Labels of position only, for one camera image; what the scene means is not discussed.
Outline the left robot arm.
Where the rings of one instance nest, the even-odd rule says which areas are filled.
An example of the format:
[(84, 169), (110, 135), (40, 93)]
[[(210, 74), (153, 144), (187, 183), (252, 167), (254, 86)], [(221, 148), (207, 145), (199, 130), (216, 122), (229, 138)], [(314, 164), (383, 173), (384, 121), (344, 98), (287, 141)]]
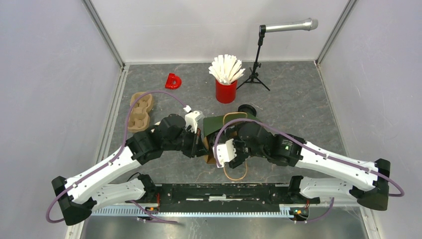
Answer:
[(184, 117), (170, 114), (135, 133), (120, 149), (92, 168), (74, 177), (53, 179), (52, 186), (66, 225), (78, 224), (92, 212), (109, 205), (131, 200), (150, 203), (156, 199), (158, 189), (149, 175), (140, 174), (120, 184), (112, 184), (112, 181), (160, 158), (164, 151), (180, 151), (189, 158), (207, 154), (198, 126), (203, 117), (200, 111), (192, 111)]

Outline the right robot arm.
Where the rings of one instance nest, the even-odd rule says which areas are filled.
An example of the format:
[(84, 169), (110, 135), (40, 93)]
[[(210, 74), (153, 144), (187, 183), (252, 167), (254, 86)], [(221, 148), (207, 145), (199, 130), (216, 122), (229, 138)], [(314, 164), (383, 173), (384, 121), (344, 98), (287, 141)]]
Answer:
[(293, 203), (305, 198), (354, 198), (366, 208), (388, 208), (391, 163), (386, 159), (357, 160), (325, 150), (303, 138), (275, 130), (252, 119), (234, 119), (218, 131), (215, 139), (217, 164), (236, 165), (249, 157), (263, 157), (278, 166), (309, 169), (328, 175), (291, 180), (287, 190)]

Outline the green paper bag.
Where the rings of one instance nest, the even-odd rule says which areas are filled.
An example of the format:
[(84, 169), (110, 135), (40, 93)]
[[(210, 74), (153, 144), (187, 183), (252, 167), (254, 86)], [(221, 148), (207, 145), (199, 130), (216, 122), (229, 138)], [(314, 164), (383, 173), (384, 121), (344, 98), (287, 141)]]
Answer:
[(229, 112), (222, 116), (208, 117), (204, 119), (204, 145), (206, 149), (209, 150), (209, 153), (204, 156), (204, 160), (207, 164), (216, 164), (216, 159), (214, 158), (212, 146), (215, 141), (215, 137), (219, 130), (230, 120), (239, 119), (239, 118), (248, 118), (256, 120), (257, 112), (255, 108), (251, 110), (245, 108), (239, 108), (236, 112)]

